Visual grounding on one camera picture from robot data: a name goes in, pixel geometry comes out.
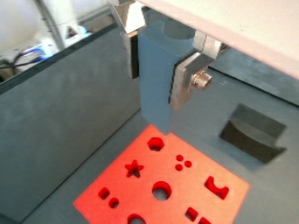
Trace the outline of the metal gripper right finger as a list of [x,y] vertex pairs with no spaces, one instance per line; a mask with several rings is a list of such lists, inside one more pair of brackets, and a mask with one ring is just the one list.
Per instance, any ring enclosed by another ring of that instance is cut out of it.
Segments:
[[173,67],[169,106],[177,110],[192,97],[192,89],[204,90],[212,81],[208,66],[224,53],[227,45],[200,31],[194,32],[192,52]]

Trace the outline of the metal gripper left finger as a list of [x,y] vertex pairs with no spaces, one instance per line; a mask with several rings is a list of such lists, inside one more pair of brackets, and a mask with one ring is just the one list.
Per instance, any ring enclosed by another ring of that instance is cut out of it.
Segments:
[[120,28],[128,74],[134,79],[138,76],[137,32],[145,27],[142,6],[136,0],[106,0],[106,5]]

